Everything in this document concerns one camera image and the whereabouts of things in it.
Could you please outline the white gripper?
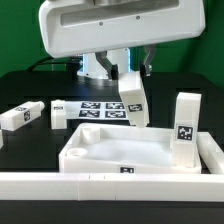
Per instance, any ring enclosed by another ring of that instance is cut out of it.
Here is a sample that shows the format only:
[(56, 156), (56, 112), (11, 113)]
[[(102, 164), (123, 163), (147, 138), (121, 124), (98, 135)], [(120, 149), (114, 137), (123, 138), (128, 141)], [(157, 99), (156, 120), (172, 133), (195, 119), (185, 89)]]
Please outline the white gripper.
[(146, 45), (140, 75), (149, 76), (155, 44), (199, 36), (205, 13), (203, 0), (45, 0), (39, 24), (52, 57), (97, 52), (108, 78), (117, 80), (118, 65), (106, 51)]

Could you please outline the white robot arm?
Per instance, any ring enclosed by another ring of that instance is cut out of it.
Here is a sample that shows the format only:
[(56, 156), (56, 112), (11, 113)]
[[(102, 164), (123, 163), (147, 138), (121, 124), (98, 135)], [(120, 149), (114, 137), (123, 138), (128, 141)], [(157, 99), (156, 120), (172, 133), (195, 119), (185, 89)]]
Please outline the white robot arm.
[(49, 55), (81, 55), (85, 76), (111, 79), (129, 70), (132, 47), (144, 48), (149, 72), (156, 45), (199, 36), (205, 13), (203, 0), (45, 0), (39, 24)]

